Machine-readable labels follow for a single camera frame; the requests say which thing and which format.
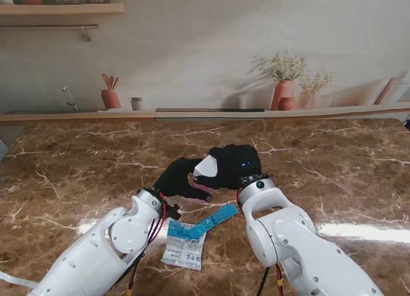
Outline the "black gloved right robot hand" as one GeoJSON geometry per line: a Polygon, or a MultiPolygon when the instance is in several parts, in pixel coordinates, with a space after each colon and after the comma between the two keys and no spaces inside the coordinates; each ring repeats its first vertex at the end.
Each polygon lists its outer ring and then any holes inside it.
{"type": "Polygon", "coordinates": [[[216,160],[217,172],[214,176],[195,176],[199,185],[215,190],[237,190],[242,185],[242,177],[262,175],[258,152],[249,144],[213,147],[208,155],[216,160]]]}

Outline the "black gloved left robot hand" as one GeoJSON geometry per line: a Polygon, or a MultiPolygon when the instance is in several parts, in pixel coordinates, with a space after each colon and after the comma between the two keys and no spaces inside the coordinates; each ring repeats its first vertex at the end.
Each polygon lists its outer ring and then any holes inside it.
{"type": "Polygon", "coordinates": [[[161,192],[165,197],[179,195],[187,199],[211,201],[210,193],[195,188],[188,182],[188,175],[193,173],[194,168],[201,161],[201,158],[187,159],[184,157],[173,161],[155,182],[154,190],[161,192]]]}

